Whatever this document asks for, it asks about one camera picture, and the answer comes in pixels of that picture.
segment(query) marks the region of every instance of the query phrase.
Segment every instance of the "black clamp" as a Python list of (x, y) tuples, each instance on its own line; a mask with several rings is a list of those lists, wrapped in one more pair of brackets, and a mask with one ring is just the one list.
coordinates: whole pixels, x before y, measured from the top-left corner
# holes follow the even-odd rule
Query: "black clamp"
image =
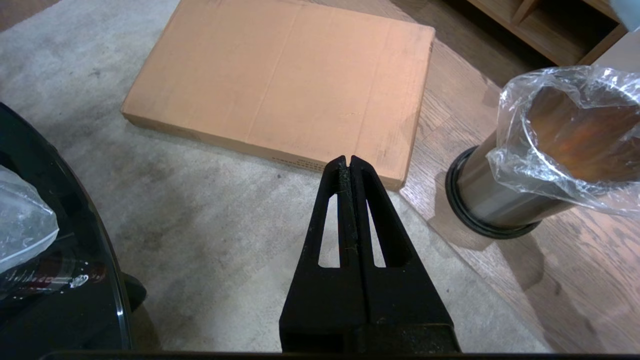
[[(340, 268), (318, 265), (337, 194)], [(367, 203), (386, 267), (374, 264)], [(283, 352), (459, 352), (453, 321), (376, 171), (341, 156), (324, 168), (307, 237), (280, 317)]]

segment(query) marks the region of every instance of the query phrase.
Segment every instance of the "plastic bag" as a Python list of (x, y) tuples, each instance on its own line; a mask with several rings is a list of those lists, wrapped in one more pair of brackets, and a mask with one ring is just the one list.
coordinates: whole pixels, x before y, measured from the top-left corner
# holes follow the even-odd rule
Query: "plastic bag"
[(542, 69), (500, 94), (495, 180), (603, 213), (640, 217), (640, 74)]
[(57, 235), (56, 214), (36, 189), (0, 166), (0, 273), (43, 252)]

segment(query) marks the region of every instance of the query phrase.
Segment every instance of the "clear plastic bag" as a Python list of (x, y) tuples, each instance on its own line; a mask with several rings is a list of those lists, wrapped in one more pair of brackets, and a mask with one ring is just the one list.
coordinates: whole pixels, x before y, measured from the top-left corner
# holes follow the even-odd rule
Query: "clear plastic bag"
[(36, 189), (0, 166), (0, 273), (43, 252), (57, 235), (56, 214)]
[(495, 180), (603, 213), (640, 217), (640, 74), (537, 70), (502, 90)]

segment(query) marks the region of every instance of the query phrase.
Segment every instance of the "wooden furniture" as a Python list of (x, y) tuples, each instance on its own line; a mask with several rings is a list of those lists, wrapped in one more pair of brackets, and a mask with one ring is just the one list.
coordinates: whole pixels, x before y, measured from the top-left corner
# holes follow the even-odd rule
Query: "wooden furniture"
[(627, 33), (607, 0), (468, 1), (560, 66), (591, 64)]

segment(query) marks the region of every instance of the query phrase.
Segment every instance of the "wooden shelf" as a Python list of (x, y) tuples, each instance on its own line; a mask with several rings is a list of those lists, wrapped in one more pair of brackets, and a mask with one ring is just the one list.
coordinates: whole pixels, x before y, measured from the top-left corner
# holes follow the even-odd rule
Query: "wooden shelf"
[[(626, 31), (615, 24), (605, 28), (592, 26), (580, 15), (567, 12), (562, 6), (568, 2), (545, 2), (544, 0), (468, 0), (476, 8), (489, 15), (518, 38), (560, 66), (591, 63), (618, 41)], [(609, 16), (613, 12), (606, 0), (583, 0), (599, 12)], [(595, 14), (604, 22), (611, 20), (581, 5), (587, 13)]]

